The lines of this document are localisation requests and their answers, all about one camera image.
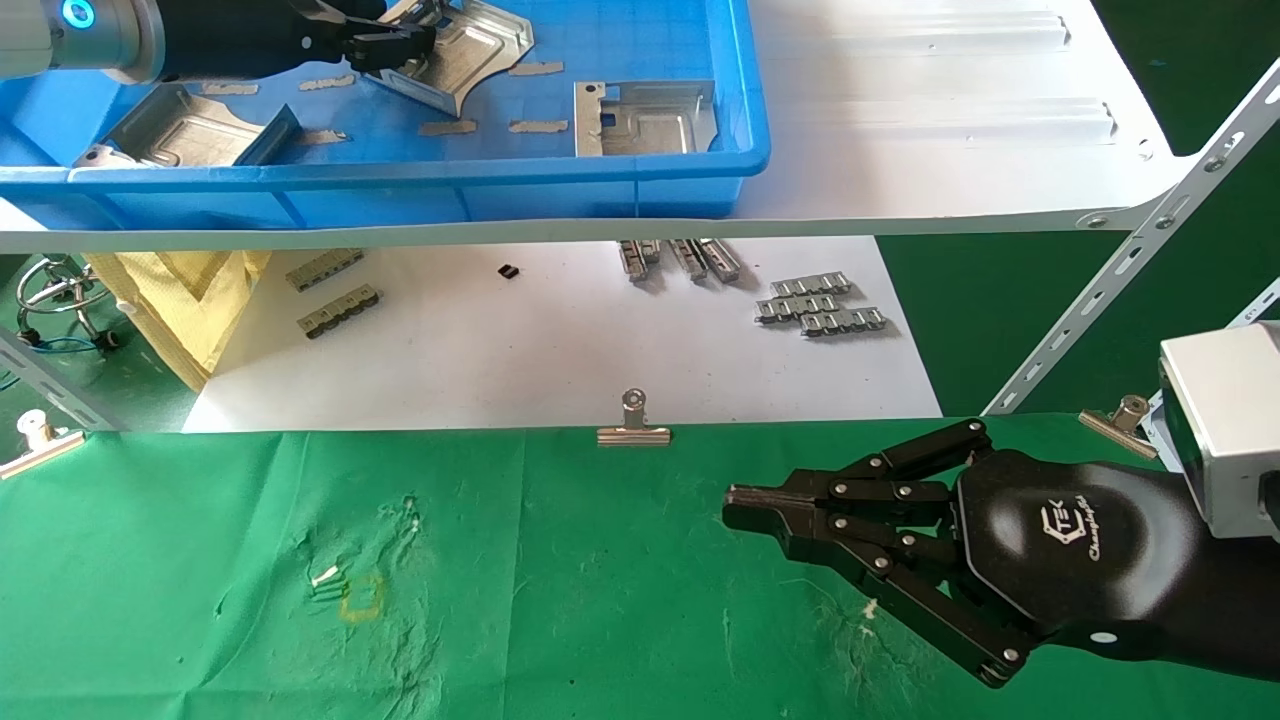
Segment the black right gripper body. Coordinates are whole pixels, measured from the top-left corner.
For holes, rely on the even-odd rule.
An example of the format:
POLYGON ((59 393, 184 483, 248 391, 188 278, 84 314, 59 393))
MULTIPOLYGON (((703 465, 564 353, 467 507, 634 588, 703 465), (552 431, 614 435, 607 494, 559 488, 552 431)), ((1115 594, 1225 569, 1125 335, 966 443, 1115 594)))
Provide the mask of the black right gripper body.
POLYGON ((1212 536, 1180 475, 1006 448, 955 493, 978 588, 1036 642, 1277 680, 1277 543, 1212 536))

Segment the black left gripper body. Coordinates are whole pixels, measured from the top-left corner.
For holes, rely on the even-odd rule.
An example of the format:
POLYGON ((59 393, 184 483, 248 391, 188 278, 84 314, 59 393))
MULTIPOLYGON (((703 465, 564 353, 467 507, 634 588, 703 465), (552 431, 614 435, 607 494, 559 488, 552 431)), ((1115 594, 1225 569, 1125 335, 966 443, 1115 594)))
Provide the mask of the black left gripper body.
POLYGON ((161 82, 261 79, 339 61, 347 14, 324 1, 160 1, 161 82))

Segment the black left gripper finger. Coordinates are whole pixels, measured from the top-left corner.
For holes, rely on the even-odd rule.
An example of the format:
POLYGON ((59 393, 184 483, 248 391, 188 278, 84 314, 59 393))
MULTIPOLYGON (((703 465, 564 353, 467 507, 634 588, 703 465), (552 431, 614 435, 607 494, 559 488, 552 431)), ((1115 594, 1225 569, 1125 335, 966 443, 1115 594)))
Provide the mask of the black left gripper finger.
POLYGON ((338 47, 340 60, 358 73, 396 70, 413 58, 410 45, 355 45, 338 47))
POLYGON ((436 37, 436 27, 424 24, 412 12, 407 20, 381 20, 389 9, 387 1, 296 1, 294 9, 308 23, 307 35, 325 47, 406 41, 410 47, 430 49, 436 37))

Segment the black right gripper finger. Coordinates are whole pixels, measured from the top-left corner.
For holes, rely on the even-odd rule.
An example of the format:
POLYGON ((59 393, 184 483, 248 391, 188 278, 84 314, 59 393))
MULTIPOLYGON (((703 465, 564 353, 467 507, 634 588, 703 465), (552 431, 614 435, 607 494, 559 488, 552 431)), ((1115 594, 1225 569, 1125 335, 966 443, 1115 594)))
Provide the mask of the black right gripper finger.
POLYGON ((956 498, 936 477, 993 451, 986 424, 954 423, 856 460, 840 470, 792 470, 777 487, 732 484, 726 523, 782 518, 785 511, 824 511, 883 523, 934 523, 956 498))
POLYGON ((1024 669, 1032 638, 961 593, 947 511, 860 518, 850 510, 724 510, 733 530, 771 536, 786 559, 828 568, 984 685, 1024 669))

